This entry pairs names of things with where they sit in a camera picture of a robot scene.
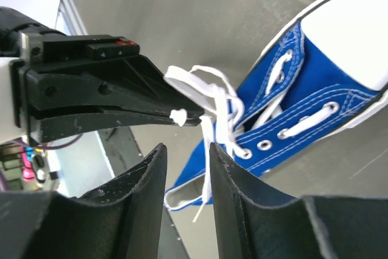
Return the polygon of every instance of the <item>white floor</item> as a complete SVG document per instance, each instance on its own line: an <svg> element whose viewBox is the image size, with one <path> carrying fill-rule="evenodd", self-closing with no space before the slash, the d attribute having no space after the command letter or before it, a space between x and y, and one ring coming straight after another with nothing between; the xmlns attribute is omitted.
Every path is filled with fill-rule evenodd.
<svg viewBox="0 0 388 259"><path fill-rule="evenodd" d="M78 0L78 7L89 33L136 41L163 72L172 64L215 66L237 86L272 36L312 1ZM314 144L266 181L293 195L388 195L387 115L383 110L356 129ZM201 139L199 127L138 126L133 133L144 153L159 142L167 145L167 187ZM192 224L195 212L191 207L172 214L190 258L218 258L212 207Z"/></svg>

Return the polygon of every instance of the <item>robotic arm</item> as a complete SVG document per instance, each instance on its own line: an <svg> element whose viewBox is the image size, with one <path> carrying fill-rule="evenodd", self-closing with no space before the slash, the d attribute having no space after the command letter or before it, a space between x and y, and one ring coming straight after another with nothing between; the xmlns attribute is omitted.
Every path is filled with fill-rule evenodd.
<svg viewBox="0 0 388 259"><path fill-rule="evenodd" d="M31 146L140 124L187 126L203 109L170 87L140 47L123 37L66 36L0 7L0 143L21 135Z"/></svg>

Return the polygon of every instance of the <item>cable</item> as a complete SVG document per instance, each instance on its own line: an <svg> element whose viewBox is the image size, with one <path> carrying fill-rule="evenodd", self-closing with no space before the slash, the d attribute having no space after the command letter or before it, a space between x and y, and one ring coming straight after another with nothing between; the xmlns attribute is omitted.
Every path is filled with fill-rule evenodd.
<svg viewBox="0 0 388 259"><path fill-rule="evenodd" d="M36 147L34 147L34 149L38 149L38 150L59 150L59 149L63 149L63 148L66 148L68 146L71 146L72 144L77 142L81 137L82 137L82 134L76 136L70 142L67 142L67 143L62 144L62 145L58 145L58 146L36 146ZM19 146L22 146L22 147L30 147L28 144L23 142L21 139L15 139L15 140L12 140L12 142L17 144L17 145L19 145Z"/></svg>
<svg viewBox="0 0 388 259"><path fill-rule="evenodd" d="M3 172L0 170L0 192L8 190L7 180L5 180Z"/></svg>

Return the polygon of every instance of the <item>blue shoe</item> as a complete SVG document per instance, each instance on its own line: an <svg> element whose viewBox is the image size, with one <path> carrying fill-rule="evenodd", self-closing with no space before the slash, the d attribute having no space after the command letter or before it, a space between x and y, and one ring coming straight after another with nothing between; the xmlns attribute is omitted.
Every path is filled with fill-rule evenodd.
<svg viewBox="0 0 388 259"><path fill-rule="evenodd" d="M165 206L212 203L209 144L257 177L309 144L352 128L388 103L388 0L317 0L264 49L234 91L211 67L171 66L166 81L216 115L202 117L204 140L193 151ZM195 70L222 79L207 84ZM215 106L209 102L214 99ZM184 123L184 109L171 118Z"/></svg>

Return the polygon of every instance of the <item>white shoelace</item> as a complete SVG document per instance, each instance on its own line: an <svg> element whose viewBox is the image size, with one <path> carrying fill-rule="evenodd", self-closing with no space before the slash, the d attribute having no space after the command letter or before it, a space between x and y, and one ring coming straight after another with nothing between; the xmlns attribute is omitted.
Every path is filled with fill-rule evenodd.
<svg viewBox="0 0 388 259"><path fill-rule="evenodd" d="M271 89L276 83L280 83L284 79L283 66L286 62L292 58L292 51L288 51L273 66L269 80L267 83L265 94L268 95ZM216 84L207 84L201 78L193 74L194 71L201 70L204 72L211 73L223 81L227 91L217 86ZM208 115L201 116L201 127L204 136L204 150L205 150L205 177L204 185L202 188L202 205L199 208L193 222L199 217L203 207L209 201L212 196L212 185L210 181L210 154L209 148L210 143L217 142L224 144L226 152L232 158L238 156L242 159L250 159L252 157L252 151L249 149L243 149L236 142L236 137L243 133L243 128L235 128L237 122L243 117L245 107L241 99L238 98L235 89L230 85L228 78L220 72L218 69L213 67L195 65L191 71L186 71L176 66L170 66L167 73L164 75L164 79L177 91L181 92L192 101L197 103L199 106L208 110L212 114L216 115L216 126L215 131L211 117ZM283 111L280 107L280 103L287 94L287 89L274 97L260 114L252 129L257 129L265 124L270 118L274 118L281 114ZM212 98L215 101L215 107L208 103L207 98ZM279 132L279 139L286 139L295 136L317 124L323 122L330 115L338 110L339 106L337 103L327 103L323 108L313 115L305 116L297 124L290 127L289 129L283 129ZM174 120L179 126L183 126L187 118L187 112L184 109L172 110L171 119ZM261 150L268 150L272 146L270 141L262 141L258 143L258 147Z"/></svg>

